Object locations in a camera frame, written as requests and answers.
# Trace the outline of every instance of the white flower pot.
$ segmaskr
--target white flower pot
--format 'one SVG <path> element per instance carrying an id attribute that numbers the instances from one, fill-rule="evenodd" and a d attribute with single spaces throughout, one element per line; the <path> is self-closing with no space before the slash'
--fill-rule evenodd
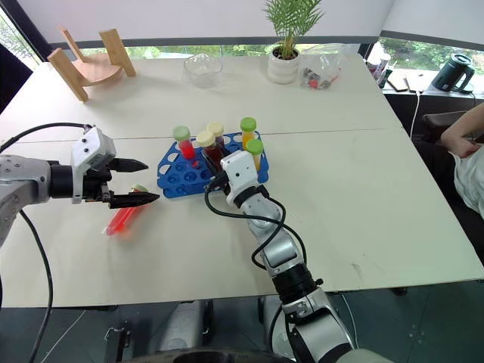
<path id="1" fill-rule="evenodd" d="M 294 59 L 279 59 L 274 56 L 274 53 L 269 55 L 269 64 L 267 69 L 268 78 L 280 85 L 285 85 L 291 83 L 297 77 L 297 72 L 299 70 L 299 62 L 301 56 L 297 53 Z"/>

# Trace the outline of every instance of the white shirt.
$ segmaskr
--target white shirt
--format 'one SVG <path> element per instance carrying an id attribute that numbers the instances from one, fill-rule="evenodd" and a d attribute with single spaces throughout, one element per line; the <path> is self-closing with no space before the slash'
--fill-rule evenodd
<path id="1" fill-rule="evenodd" d="M 484 219 L 484 146 L 465 159 L 451 155 L 455 159 L 455 189 L 466 206 Z"/>

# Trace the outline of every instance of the wooden stand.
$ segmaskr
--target wooden stand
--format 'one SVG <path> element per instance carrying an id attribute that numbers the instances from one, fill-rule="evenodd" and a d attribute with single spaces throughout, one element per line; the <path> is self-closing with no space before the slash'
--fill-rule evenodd
<path id="1" fill-rule="evenodd" d="M 48 60 L 80 101 L 88 100 L 88 94 L 83 87 L 106 82 L 119 74 L 122 69 L 128 77 L 136 76 L 135 68 L 116 29 L 99 32 L 107 53 L 89 56 L 82 54 L 67 29 L 60 27 L 60 31 L 77 59 L 71 62 L 63 50 L 57 48 L 48 56 Z"/>

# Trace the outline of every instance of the glass bowl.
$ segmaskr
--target glass bowl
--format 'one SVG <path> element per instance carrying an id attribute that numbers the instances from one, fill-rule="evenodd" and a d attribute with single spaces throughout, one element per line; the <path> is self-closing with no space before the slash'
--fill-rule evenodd
<path id="1" fill-rule="evenodd" d="M 212 87 L 219 81 L 222 63 L 207 54 L 196 54 L 183 62 L 183 67 L 190 81 L 201 88 Z"/>

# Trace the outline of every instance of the white table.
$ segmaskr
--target white table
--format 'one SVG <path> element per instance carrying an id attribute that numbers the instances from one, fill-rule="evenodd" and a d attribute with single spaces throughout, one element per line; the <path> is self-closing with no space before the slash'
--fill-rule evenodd
<path id="1" fill-rule="evenodd" d="M 111 138 L 170 137 L 186 125 L 196 135 L 219 121 L 239 131 L 245 116 L 263 134 L 355 129 L 397 129 L 402 125 L 359 55 L 349 55 L 340 78 L 324 91 L 276 85 L 265 76 L 267 58 L 224 58 L 221 83 L 200 89 L 183 74 L 182 59 L 134 60 L 137 76 L 124 75 L 87 88 L 79 102 L 50 64 L 41 64 L 0 115 L 0 142 L 43 123 L 91 123 Z M 23 141 L 76 140 L 78 130 L 43 130 Z"/>
<path id="2" fill-rule="evenodd" d="M 308 250 L 326 291 L 437 284 L 484 278 L 484 268 L 402 129 L 263 135 L 271 195 Z M 156 170 L 172 141 L 117 140 L 119 157 L 150 169 L 117 174 L 159 191 Z M 25 157 L 69 162 L 70 142 L 16 144 Z M 213 197 L 226 208 L 221 194 Z M 212 214 L 201 195 L 161 197 L 126 239 L 101 230 L 102 203 L 51 200 L 28 206 L 51 263 L 55 306 L 96 306 L 274 293 L 252 265 L 244 221 Z M 45 306 L 47 284 L 30 231 L 18 219 L 0 250 L 4 306 Z"/>

